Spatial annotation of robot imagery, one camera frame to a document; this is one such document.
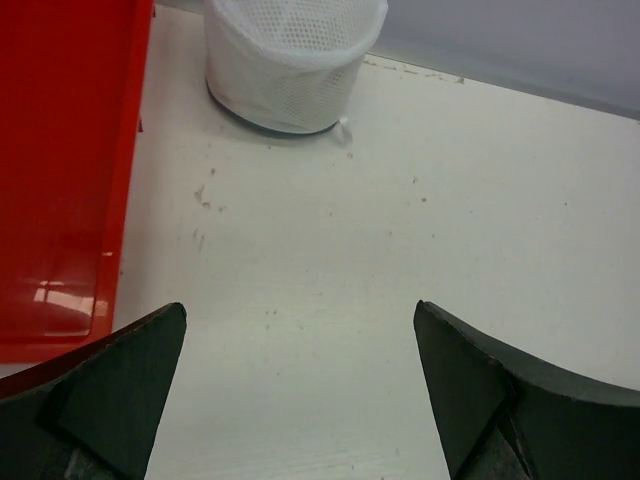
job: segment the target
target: white mesh basket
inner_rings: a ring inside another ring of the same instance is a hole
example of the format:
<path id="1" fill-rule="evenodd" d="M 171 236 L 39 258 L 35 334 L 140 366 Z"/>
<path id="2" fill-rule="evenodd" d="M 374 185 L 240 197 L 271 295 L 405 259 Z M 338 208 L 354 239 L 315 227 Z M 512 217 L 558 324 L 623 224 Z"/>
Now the white mesh basket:
<path id="1" fill-rule="evenodd" d="M 270 130 L 329 128 L 386 13 L 386 0 L 205 0 L 209 90 Z"/>

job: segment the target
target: red tray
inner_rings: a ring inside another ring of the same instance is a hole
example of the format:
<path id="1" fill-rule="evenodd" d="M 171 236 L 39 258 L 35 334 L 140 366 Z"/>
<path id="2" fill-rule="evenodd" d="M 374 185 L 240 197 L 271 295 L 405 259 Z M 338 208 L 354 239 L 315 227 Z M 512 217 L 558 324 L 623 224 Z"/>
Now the red tray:
<path id="1" fill-rule="evenodd" d="M 151 0 L 0 13 L 0 362 L 111 332 Z"/>

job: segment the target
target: white tabletop surface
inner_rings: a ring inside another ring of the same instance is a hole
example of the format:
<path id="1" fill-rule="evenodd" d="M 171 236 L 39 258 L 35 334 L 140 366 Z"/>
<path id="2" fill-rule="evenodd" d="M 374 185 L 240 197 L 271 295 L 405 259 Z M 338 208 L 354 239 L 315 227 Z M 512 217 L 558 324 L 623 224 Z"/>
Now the white tabletop surface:
<path id="1" fill-rule="evenodd" d="M 448 478 L 420 299 L 640 388 L 637 122 L 368 57 L 352 145 L 268 139 L 211 103 L 202 17 L 157 13 L 116 326 L 188 331 L 147 478 Z"/>

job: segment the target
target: stain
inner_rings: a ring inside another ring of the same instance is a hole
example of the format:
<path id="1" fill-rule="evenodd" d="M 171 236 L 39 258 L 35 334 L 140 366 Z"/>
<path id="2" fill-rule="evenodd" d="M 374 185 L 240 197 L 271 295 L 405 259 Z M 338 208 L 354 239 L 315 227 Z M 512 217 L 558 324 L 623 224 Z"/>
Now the stain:
<path id="1" fill-rule="evenodd" d="M 193 196 L 195 197 L 196 201 L 202 205 L 202 194 L 204 192 L 204 183 L 202 185 L 200 185 L 200 188 L 198 190 L 196 190 L 195 192 L 193 192 Z"/>

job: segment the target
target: basket base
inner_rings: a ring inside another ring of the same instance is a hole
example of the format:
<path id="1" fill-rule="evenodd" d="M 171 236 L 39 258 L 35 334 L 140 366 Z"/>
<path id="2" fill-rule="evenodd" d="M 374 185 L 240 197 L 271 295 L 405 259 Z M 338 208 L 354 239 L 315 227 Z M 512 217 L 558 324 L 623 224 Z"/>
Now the basket base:
<path id="1" fill-rule="evenodd" d="M 239 125 L 242 125 L 243 127 L 247 127 L 247 128 L 249 128 L 251 130 L 259 132 L 259 133 L 261 133 L 261 134 L 263 134 L 265 136 L 268 136 L 268 137 L 272 137 L 272 138 L 299 138 L 299 137 L 309 137 L 309 136 L 312 136 L 312 135 L 320 135 L 322 133 L 326 133 L 326 132 L 332 130 L 333 127 L 336 126 L 336 123 L 338 123 L 338 122 L 333 123 L 332 125 L 329 125 L 327 128 L 323 128 L 322 130 L 318 130 L 317 132 L 307 132 L 307 133 L 283 132 L 283 131 L 280 131 L 280 130 L 274 130 L 272 128 L 263 127 L 262 125 L 258 125 L 257 123 L 253 123 L 252 121 L 247 120 L 244 117 L 241 117 L 240 115 L 235 113 L 233 110 L 231 110 L 229 107 L 225 106 L 213 94 L 213 92 L 209 88 L 209 82 L 207 82 L 206 79 L 205 79 L 205 84 L 207 86 L 207 92 L 209 92 L 209 96 L 211 97 L 211 100 L 213 100 L 213 103 L 222 112 L 224 112 L 225 115 L 230 117 L 233 121 L 235 121 Z"/>

